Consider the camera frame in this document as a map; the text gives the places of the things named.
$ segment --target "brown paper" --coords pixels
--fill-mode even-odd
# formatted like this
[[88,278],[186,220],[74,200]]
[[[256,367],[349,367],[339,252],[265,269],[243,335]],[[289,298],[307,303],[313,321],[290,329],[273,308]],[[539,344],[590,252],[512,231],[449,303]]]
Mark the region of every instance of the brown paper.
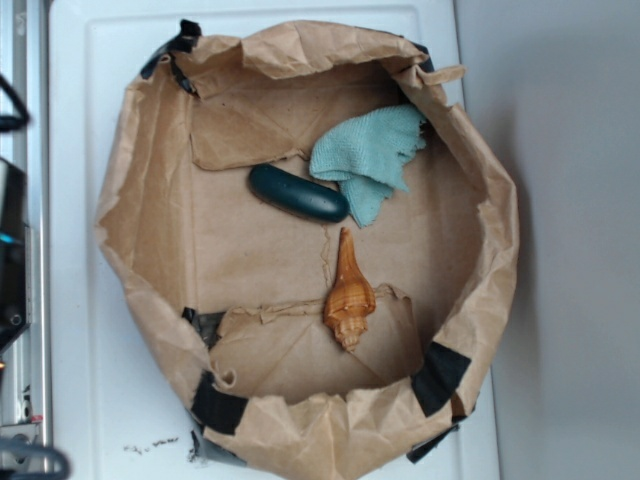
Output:
[[[400,37],[318,22],[289,22],[243,40],[204,37],[176,57],[198,96],[181,90],[162,62],[150,79],[131,83],[96,234],[184,405],[191,408],[203,370],[215,372],[218,388],[252,395],[233,435],[207,427],[205,436],[286,478],[355,479],[442,433],[452,416],[470,414],[508,318],[519,240],[513,183],[440,86],[463,69],[427,74],[418,67],[424,54]],[[386,200],[372,226],[302,220],[248,190],[246,165],[282,159],[278,166],[305,176],[304,159],[326,129],[407,98],[433,129],[405,168],[410,192]],[[291,391],[278,393],[274,385],[287,375],[277,365],[269,388],[242,383],[261,368],[248,332],[281,323],[267,321],[275,314],[267,306],[326,297],[343,225],[354,232],[369,282],[394,285],[411,299],[421,347],[435,339],[471,359],[456,401],[435,414],[425,416],[408,377],[397,379],[415,368],[415,357],[402,357],[410,368],[399,368],[395,348],[385,354],[393,374],[377,375],[385,385],[336,377],[311,388],[296,378]],[[244,335],[243,357],[208,352],[180,318],[185,306],[217,312],[238,305],[244,313],[224,326],[220,345]],[[366,353],[365,340],[357,355]],[[281,342],[271,360],[300,359],[282,351],[298,346]]]
[[[324,299],[233,308],[210,352],[217,384],[241,397],[281,395],[293,405],[316,393],[346,396],[354,388],[380,388],[416,373],[423,352],[411,300],[381,285],[376,305],[353,353],[323,324]],[[247,361],[247,351],[254,361]]]

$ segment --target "black cable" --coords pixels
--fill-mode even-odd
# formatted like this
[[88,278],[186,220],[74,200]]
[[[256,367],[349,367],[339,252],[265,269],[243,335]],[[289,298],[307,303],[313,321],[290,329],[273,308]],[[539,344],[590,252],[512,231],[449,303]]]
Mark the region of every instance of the black cable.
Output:
[[29,122],[29,112],[2,74],[0,74],[0,88],[7,94],[18,113],[18,116],[0,115],[0,132],[10,132],[24,127]]
[[45,457],[53,461],[54,467],[57,465],[57,471],[51,473],[33,473],[33,472],[12,472],[8,477],[10,480],[66,480],[71,475],[71,468],[67,458],[51,447],[43,447],[41,445],[31,445],[20,440],[10,440],[0,437],[0,451],[9,451],[21,457]]

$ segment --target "microfiber cloth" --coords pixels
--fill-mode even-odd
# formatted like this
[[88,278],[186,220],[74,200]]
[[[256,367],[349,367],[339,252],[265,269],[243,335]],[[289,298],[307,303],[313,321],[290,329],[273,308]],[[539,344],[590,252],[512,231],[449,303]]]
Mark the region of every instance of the microfiber cloth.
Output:
[[351,215],[362,228],[378,216],[394,189],[409,187],[402,168],[424,148],[420,126],[426,119],[411,104],[386,107],[351,118],[325,133],[311,152],[311,175],[337,181]]

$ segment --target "black tape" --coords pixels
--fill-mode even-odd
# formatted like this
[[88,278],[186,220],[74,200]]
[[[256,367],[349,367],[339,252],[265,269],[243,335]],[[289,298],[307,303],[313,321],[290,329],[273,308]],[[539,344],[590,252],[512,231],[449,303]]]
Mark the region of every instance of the black tape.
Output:
[[154,52],[149,61],[142,67],[142,70],[140,70],[140,76],[145,80],[149,79],[151,75],[153,75],[153,72],[155,72],[160,59],[165,55],[169,55],[171,73],[178,85],[187,93],[197,94],[191,81],[189,81],[176,64],[173,52],[191,53],[193,47],[198,44],[198,38],[201,36],[202,30],[200,29],[200,25],[189,20],[182,20],[180,22],[180,33]]
[[460,426],[459,425],[454,425],[449,430],[447,430],[444,433],[441,433],[440,435],[438,435],[434,439],[429,440],[428,442],[423,443],[422,445],[420,445],[420,446],[414,448],[413,450],[411,450],[409,453],[407,453],[407,458],[409,459],[409,461],[411,463],[418,463],[431,450],[436,448],[440,444],[440,442],[442,442],[442,440],[444,440],[447,437],[447,435],[449,435],[451,432],[457,432],[458,430],[460,430]]
[[413,46],[420,50],[422,53],[426,53],[427,55],[429,55],[429,58],[422,62],[419,67],[427,73],[435,72],[433,62],[431,61],[431,55],[429,54],[429,50],[427,49],[427,47],[425,47],[424,45],[420,45],[419,43],[413,43]]
[[199,314],[193,308],[185,307],[182,311],[182,318],[189,321],[205,345],[211,349],[220,339],[216,332],[225,313],[226,312]]
[[213,373],[202,372],[200,385],[193,399],[191,413],[216,432],[233,435],[242,420],[248,399],[222,393],[213,387]]
[[432,342],[424,356],[424,365],[411,377],[411,387],[425,416],[440,410],[453,396],[471,359],[444,345]]
[[247,466],[247,462],[242,460],[235,453],[230,452],[217,443],[204,438],[204,428],[202,425],[197,425],[196,430],[191,430],[191,440],[193,440],[193,448],[189,452],[188,457],[188,460],[191,463],[193,463],[197,457],[200,457],[229,465],[236,465],[238,467]]

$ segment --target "conch shell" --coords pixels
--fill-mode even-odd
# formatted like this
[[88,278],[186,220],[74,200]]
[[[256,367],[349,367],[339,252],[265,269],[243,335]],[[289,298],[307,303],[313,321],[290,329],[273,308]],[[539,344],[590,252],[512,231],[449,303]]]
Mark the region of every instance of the conch shell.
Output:
[[342,348],[352,352],[367,331],[365,317],[375,309],[376,296],[356,263],[351,231],[343,227],[336,281],[325,303],[324,324],[333,330]]

